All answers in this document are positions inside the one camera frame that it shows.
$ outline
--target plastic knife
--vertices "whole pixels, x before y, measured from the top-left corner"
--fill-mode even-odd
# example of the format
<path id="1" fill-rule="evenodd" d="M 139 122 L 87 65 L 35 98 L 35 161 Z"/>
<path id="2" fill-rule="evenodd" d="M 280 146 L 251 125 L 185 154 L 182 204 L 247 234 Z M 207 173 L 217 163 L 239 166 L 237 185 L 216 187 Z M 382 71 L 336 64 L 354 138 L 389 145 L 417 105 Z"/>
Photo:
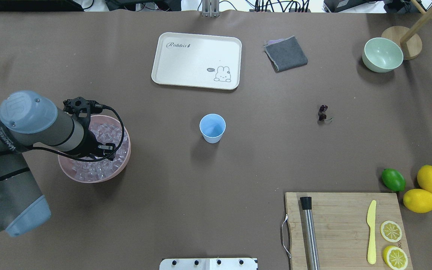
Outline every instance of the plastic knife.
<path id="1" fill-rule="evenodd" d="M 367 209 L 366 222 L 369 226 L 369 245 L 367 246 L 367 262 L 376 263 L 376 241 L 374 235 L 374 226 L 376 221 L 376 201 L 373 200 Z"/>

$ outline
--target cut lemon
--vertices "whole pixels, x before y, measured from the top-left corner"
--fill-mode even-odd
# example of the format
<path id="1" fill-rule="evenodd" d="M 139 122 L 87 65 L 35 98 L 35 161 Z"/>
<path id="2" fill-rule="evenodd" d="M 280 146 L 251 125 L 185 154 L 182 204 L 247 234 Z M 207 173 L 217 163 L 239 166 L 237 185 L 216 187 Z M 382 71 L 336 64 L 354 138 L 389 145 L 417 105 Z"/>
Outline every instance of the cut lemon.
<path id="1" fill-rule="evenodd" d="M 396 222 L 386 220 L 380 227 L 382 237 L 391 243 L 396 243 L 403 237 L 401 227 Z"/>
<path id="2" fill-rule="evenodd" d="M 408 256 L 397 246 L 387 246 L 382 251 L 382 258 L 393 270 L 404 270 L 408 266 Z"/>

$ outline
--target blue plastic cap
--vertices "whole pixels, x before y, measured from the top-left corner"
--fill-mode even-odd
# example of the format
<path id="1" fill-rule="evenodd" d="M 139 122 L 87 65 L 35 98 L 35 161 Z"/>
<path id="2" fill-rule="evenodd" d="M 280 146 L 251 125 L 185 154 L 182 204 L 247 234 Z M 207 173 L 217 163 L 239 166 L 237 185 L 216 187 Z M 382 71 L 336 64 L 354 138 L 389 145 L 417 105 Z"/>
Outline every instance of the blue plastic cap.
<path id="1" fill-rule="evenodd" d="M 31 203 L 18 217 L 16 217 L 6 228 L 7 234 L 17 237 L 32 229 L 41 226 L 51 217 L 50 206 L 44 195 Z"/>
<path id="2" fill-rule="evenodd" d="M 10 130 L 23 134 L 49 128 L 57 116 L 58 108 L 51 100 L 29 90 L 14 92 L 0 106 L 3 124 Z"/>

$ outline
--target mint green bowl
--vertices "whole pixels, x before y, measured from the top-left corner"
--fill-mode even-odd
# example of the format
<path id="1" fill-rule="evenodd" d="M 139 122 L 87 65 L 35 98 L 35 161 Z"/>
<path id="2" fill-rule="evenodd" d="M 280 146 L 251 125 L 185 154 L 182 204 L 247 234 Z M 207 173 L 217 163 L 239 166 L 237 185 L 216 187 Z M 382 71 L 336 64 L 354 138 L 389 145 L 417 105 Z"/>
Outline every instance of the mint green bowl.
<path id="1" fill-rule="evenodd" d="M 403 63 L 403 51 L 393 41 L 375 37 L 364 45 L 363 62 L 374 72 L 388 72 Z"/>

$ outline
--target green lime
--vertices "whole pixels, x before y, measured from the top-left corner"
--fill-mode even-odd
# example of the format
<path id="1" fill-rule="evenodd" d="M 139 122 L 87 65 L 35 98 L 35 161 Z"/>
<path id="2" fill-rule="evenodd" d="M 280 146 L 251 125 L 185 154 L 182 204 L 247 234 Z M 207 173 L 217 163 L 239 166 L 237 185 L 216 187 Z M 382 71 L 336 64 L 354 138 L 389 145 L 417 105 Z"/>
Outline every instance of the green lime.
<path id="1" fill-rule="evenodd" d="M 403 191 L 406 187 L 406 180 L 403 175 L 395 169 L 386 169 L 382 171 L 382 182 L 392 191 Z"/>

